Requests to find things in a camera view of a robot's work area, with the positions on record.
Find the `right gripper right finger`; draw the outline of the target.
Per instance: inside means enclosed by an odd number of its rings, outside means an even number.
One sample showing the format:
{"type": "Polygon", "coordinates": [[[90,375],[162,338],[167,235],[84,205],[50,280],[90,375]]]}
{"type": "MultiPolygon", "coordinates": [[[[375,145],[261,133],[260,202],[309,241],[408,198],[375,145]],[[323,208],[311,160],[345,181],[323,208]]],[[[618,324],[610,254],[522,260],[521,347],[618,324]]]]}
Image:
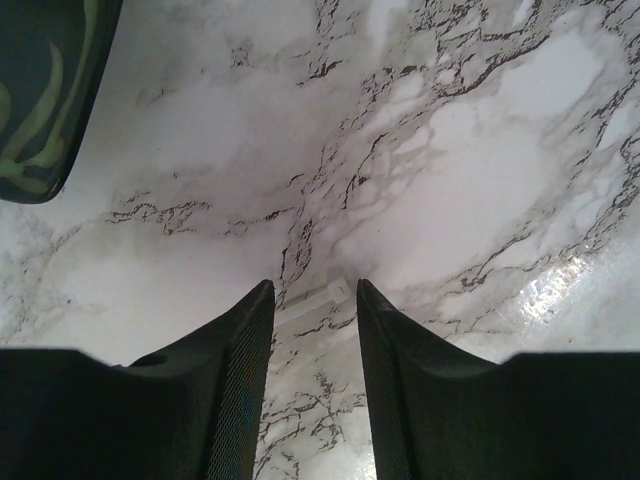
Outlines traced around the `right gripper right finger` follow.
{"type": "Polygon", "coordinates": [[[357,320],[381,479],[635,479],[635,352],[476,357],[369,281],[357,320]]]}

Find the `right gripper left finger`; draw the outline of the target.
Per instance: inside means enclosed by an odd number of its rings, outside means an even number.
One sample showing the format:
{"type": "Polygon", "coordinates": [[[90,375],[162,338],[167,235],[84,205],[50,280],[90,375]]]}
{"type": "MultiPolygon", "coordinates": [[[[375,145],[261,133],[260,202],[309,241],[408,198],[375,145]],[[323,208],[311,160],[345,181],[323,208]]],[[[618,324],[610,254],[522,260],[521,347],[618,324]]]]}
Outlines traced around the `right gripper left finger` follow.
{"type": "Polygon", "coordinates": [[[274,326],[271,281],[128,366],[1,352],[5,479],[248,479],[274,326]]]}

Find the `white plastic zip tie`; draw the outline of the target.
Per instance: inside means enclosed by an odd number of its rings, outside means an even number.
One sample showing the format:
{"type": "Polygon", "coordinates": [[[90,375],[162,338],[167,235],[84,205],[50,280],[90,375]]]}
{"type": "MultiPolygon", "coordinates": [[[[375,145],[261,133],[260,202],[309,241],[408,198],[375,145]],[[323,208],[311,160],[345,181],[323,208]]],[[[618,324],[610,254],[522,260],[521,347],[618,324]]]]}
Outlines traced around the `white plastic zip tie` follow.
{"type": "Polygon", "coordinates": [[[344,278],[337,278],[324,287],[285,303],[283,308],[276,312],[274,325],[278,327],[286,324],[326,304],[340,305],[350,297],[351,289],[348,282],[344,278]]]}

